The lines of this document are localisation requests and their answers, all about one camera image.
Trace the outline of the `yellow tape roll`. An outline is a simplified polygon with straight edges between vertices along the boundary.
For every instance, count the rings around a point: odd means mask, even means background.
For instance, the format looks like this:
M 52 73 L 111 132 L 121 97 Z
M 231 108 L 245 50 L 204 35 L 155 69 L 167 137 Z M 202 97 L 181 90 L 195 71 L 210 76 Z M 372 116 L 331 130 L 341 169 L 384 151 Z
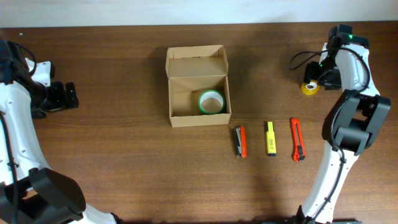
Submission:
M 317 81 L 310 80 L 309 83 L 302 83 L 300 88 L 304 95 L 314 95 L 319 91 L 320 85 Z

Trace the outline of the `green tape roll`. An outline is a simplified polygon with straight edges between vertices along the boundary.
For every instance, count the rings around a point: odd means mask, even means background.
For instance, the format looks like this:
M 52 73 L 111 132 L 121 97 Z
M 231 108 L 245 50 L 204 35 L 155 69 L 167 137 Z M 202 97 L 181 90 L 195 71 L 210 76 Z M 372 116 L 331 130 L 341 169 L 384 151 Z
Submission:
M 206 90 L 198 99 L 198 108 L 203 114 L 219 114 L 226 106 L 224 95 L 218 90 Z

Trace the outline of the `brown cardboard box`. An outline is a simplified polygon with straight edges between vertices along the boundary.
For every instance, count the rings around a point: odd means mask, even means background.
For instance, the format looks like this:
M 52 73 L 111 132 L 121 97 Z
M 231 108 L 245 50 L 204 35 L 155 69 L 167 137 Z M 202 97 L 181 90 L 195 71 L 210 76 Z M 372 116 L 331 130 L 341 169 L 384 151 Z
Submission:
M 165 71 L 169 86 L 169 118 L 173 128 L 228 124 L 231 102 L 228 59 L 223 45 L 170 47 Z M 219 114 L 203 114 L 198 99 L 206 90 L 218 90 L 226 106 Z

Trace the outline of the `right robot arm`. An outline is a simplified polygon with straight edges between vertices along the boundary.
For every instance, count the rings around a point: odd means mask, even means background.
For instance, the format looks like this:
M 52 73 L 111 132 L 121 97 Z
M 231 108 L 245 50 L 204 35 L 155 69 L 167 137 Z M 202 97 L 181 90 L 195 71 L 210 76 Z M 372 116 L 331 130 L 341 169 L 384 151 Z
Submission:
M 330 29 L 321 51 L 309 52 L 302 92 L 316 93 L 320 87 L 342 90 L 322 127 L 324 153 L 317 178 L 292 223 L 331 223 L 345 179 L 377 138 L 391 101 L 382 97 L 369 69 L 369 41 L 353 34 L 349 25 Z M 319 62 L 312 57 L 319 56 Z

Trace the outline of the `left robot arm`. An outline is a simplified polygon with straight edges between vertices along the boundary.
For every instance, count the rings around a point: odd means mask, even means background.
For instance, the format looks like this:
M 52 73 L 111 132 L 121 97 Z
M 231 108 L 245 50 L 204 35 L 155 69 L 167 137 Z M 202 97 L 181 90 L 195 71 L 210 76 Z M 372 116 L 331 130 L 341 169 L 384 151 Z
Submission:
M 54 66 L 1 41 L 1 220 L 6 223 L 122 223 L 86 203 L 75 180 L 50 168 L 34 119 L 79 106 L 75 85 L 52 82 Z

